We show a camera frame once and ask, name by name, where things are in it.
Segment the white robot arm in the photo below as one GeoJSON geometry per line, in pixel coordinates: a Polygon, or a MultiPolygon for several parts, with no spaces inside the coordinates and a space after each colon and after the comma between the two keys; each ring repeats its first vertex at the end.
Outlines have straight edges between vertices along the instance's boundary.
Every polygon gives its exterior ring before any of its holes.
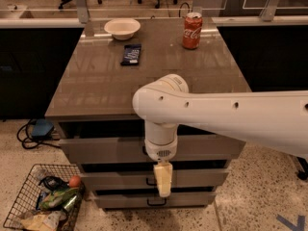
{"type": "Polygon", "coordinates": [[[144,120],[161,197],[170,196],[180,124],[308,158],[307,90],[190,93],[181,76],[169,74],[138,89],[132,105],[144,120]]]}

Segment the yellowish foam gripper finger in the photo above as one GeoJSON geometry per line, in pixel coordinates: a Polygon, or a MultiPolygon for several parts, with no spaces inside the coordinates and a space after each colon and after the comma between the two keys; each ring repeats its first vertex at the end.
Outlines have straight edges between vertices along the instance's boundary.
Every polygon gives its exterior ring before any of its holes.
{"type": "Polygon", "coordinates": [[[169,162],[158,163],[154,166],[154,175],[160,197],[169,197],[172,183],[172,164],[169,162]]]}

